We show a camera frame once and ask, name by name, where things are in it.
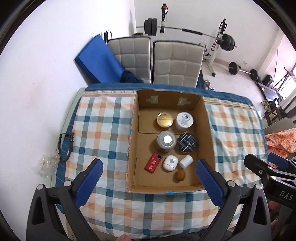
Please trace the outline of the right hand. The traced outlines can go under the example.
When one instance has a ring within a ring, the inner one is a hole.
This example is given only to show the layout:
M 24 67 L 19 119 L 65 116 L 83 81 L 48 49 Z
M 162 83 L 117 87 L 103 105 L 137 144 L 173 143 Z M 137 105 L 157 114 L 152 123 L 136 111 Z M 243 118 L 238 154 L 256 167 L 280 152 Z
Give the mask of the right hand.
M 271 240 L 295 240 L 295 208 L 283 206 L 275 201 L 268 204 L 269 210 L 278 212 L 271 223 Z

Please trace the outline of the left hand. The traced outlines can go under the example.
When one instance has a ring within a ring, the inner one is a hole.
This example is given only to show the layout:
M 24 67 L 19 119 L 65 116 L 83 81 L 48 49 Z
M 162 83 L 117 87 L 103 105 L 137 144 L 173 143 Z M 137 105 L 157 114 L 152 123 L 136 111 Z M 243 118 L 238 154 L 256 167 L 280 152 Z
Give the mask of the left hand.
M 123 234 L 120 237 L 118 237 L 115 241 L 132 241 L 132 239 L 126 234 Z

